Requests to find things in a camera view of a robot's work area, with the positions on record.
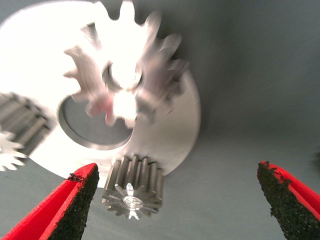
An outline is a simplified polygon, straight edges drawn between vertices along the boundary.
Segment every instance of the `red plastic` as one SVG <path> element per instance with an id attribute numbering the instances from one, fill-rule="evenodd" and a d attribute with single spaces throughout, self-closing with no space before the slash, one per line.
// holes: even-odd
<path id="1" fill-rule="evenodd" d="M 270 170 L 273 170 L 274 176 L 281 183 L 285 180 L 290 180 L 291 183 L 288 186 L 289 191 L 292 192 L 296 196 L 296 199 L 320 221 L 320 195 L 318 193 L 296 179 L 283 168 L 272 163 L 267 163 L 266 161 L 262 161 L 261 164 L 268 166 Z"/>
<path id="2" fill-rule="evenodd" d="M 25 216 L 2 240 L 46 240 L 57 227 L 66 210 L 85 180 L 93 170 L 95 163 L 79 168 L 74 174 L 80 181 L 66 179 Z"/>

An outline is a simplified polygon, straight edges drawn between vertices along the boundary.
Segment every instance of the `small gear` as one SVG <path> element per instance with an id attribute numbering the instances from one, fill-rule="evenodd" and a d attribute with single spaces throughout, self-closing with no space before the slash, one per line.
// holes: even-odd
<path id="1" fill-rule="evenodd" d="M 182 40 L 178 34 L 157 39 L 161 17 L 151 13 L 145 23 L 135 23 L 135 9 L 124 0 L 118 20 L 111 20 L 101 2 L 95 3 L 94 24 L 84 27 L 79 43 L 65 51 L 76 69 L 64 74 L 75 78 L 80 91 L 74 101 L 89 101 L 89 116 L 106 113 L 113 125 L 122 118 L 133 128 L 141 116 L 150 122 L 162 106 L 172 110 L 171 99 L 182 92 L 184 60 L 171 60 Z"/>
<path id="2" fill-rule="evenodd" d="M 28 99 L 0 93 L 0 171 L 17 170 L 49 131 L 48 119 Z"/>
<path id="3" fill-rule="evenodd" d="M 163 173 L 156 162 L 148 158 L 117 160 L 109 171 L 102 195 L 102 203 L 116 216 L 139 220 L 142 215 L 150 217 L 162 206 Z"/>

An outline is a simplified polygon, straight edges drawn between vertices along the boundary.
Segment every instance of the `grey background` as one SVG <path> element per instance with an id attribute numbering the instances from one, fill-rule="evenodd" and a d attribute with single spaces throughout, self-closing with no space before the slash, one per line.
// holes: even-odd
<path id="1" fill-rule="evenodd" d="M 0 0 L 0 20 L 37 2 Z M 117 18 L 120 1 L 102 2 Z M 83 239 L 283 240 L 256 169 L 269 160 L 320 193 L 320 1 L 134 2 L 138 23 L 161 10 L 159 36 L 182 34 L 176 56 L 190 61 L 201 131 L 165 177 L 159 214 L 116 217 L 98 189 Z M 32 161 L 1 173 L 0 237 L 62 180 Z"/>

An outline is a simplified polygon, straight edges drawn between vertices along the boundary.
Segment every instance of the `center hole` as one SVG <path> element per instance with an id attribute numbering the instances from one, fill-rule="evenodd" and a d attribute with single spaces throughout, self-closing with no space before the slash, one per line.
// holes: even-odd
<path id="1" fill-rule="evenodd" d="M 122 202 L 129 209 L 138 210 L 138 209 L 142 208 L 142 206 L 143 206 L 143 202 L 135 196 L 125 196 L 124 198 L 122 198 Z"/>
<path id="2" fill-rule="evenodd" d="M 107 126 L 105 113 L 89 117 L 87 102 L 75 102 L 71 96 L 61 104 L 58 118 L 64 132 L 76 143 L 98 150 L 111 150 L 124 145 L 133 130 L 128 129 L 122 119 L 113 126 Z"/>

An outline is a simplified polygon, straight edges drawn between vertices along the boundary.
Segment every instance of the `white disc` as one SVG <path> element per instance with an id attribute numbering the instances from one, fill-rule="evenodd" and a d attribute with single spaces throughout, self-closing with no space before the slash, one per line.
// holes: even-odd
<path id="1" fill-rule="evenodd" d="M 47 170 L 67 178 L 89 163 L 97 163 L 103 187 L 113 161 L 124 155 L 148 156 L 166 175 L 189 154 L 199 132 L 200 101 L 190 72 L 181 78 L 184 92 L 173 98 L 173 111 L 158 111 L 153 124 L 137 120 L 131 138 L 111 150 L 76 143 L 58 121 L 61 102 L 80 87 L 63 77 L 75 67 L 64 50 L 73 46 L 76 32 L 93 22 L 91 2 L 50 2 L 23 9 L 0 28 L 0 92 L 26 96 L 45 109 L 55 127 L 30 158 Z"/>

